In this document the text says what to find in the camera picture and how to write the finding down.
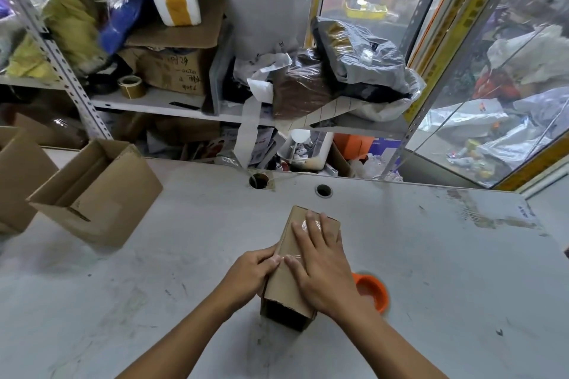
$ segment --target person's right hand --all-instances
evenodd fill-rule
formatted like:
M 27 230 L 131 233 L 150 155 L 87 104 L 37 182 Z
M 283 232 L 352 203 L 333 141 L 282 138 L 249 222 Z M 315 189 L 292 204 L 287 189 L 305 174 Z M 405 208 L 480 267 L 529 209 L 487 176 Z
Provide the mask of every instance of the person's right hand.
M 318 228 L 316 215 L 306 213 L 308 232 L 299 222 L 293 222 L 293 232 L 302 252 L 305 266 L 287 255 L 284 261 L 291 269 L 304 299 L 317 311 L 335 321 L 352 304 L 360 299 L 353 281 L 352 270 L 342 246 L 342 237 L 331 230 L 330 218 L 320 215 Z

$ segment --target shelf rack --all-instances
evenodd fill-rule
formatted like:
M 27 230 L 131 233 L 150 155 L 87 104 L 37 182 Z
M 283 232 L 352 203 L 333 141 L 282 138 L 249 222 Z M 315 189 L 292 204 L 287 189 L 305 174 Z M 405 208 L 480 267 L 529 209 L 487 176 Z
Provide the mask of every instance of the shelf rack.
M 45 85 L 33 79 L 13 79 L 0 76 L 0 84 L 10 84 L 15 86 L 57 88 L 63 89 L 71 97 L 79 114 L 87 128 L 90 138 L 111 139 L 110 132 L 97 113 L 99 109 L 128 110 L 161 115 L 201 118 L 206 120 L 219 120 L 231 123 L 240 123 L 241 105 L 230 106 L 222 105 L 219 115 L 213 116 L 203 113 L 200 110 L 192 110 L 187 107 L 174 105 L 172 102 L 180 102 L 182 105 L 201 106 L 201 102 L 196 101 L 195 97 L 171 92 L 158 88 L 150 88 L 146 96 L 129 100 L 124 98 L 119 91 L 109 95 L 99 95 L 89 98 L 82 88 L 79 80 L 73 74 L 69 64 L 61 54 L 57 44 L 53 40 L 50 31 L 46 28 L 39 13 L 33 8 L 29 0 L 10 0 L 12 8 L 22 19 L 25 28 L 37 41 L 46 59 L 52 64 L 54 70 L 59 75 L 59 81 L 55 84 Z M 408 123 L 402 116 L 394 121 L 387 123 L 374 123 L 363 120 L 350 114 L 344 114 L 334 119 L 335 125 L 331 127 L 312 128 L 317 131 L 332 131 L 338 133 L 357 134 L 363 136 L 384 137 L 400 139 L 401 146 L 394 153 L 389 161 L 384 174 L 395 169 L 395 162 L 403 153 L 409 139 L 417 130 L 424 115 L 430 109 L 438 95 L 442 92 L 443 86 L 452 77 L 454 71 L 459 66 L 460 61 L 467 55 L 468 48 L 482 30 L 488 18 L 493 12 L 495 5 L 500 0 L 489 0 L 487 6 L 481 11 L 480 15 L 473 21 L 468 34 L 464 37 L 461 45 L 443 70 L 439 81 L 433 86 L 428 98 L 424 102 L 416 117 Z M 417 38 L 418 30 L 421 28 L 422 21 L 432 0 L 420 0 L 413 15 L 413 20 L 408 28 L 404 39 L 404 50 L 409 55 Z M 275 122 L 270 112 L 264 112 L 260 118 L 260 125 L 274 126 Z

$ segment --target yellow basket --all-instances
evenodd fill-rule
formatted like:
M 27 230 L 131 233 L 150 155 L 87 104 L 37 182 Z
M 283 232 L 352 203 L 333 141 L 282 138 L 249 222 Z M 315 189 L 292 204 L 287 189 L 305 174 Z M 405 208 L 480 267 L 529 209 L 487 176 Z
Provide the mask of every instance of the yellow basket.
M 370 11 L 367 9 L 352 9 L 348 3 L 344 4 L 344 11 L 349 18 L 362 18 L 363 20 L 381 20 L 385 18 L 388 13 L 388 7 L 385 5 L 376 5 L 371 3 L 376 10 Z

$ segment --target hand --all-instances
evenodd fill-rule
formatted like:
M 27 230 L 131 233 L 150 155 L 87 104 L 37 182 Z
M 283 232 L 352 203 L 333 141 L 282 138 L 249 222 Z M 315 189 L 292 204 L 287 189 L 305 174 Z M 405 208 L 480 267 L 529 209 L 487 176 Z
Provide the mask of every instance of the hand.
M 279 266 L 281 257 L 274 254 L 275 249 L 276 244 L 266 249 L 245 252 L 237 258 L 213 290 L 212 296 L 229 310 L 229 316 L 251 301 L 265 283 L 265 277 Z
M 312 211 L 306 213 L 308 232 L 298 222 L 293 222 L 293 232 L 302 252 L 305 267 L 294 257 L 287 255 L 284 261 L 291 269 L 304 299 L 317 311 L 335 321 L 352 304 L 360 300 L 352 270 L 342 246 L 341 233 L 331 231 L 330 218 L 320 215 L 322 231 L 318 228 Z

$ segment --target forearm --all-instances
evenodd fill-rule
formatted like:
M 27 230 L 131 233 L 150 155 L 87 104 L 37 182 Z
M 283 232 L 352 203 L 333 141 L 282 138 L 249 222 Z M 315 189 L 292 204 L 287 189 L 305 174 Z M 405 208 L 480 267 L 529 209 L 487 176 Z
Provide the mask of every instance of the forearm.
M 212 293 L 117 379 L 186 379 L 229 311 Z
M 397 333 L 366 301 L 338 316 L 338 325 L 372 367 L 384 379 L 444 379 L 432 365 Z

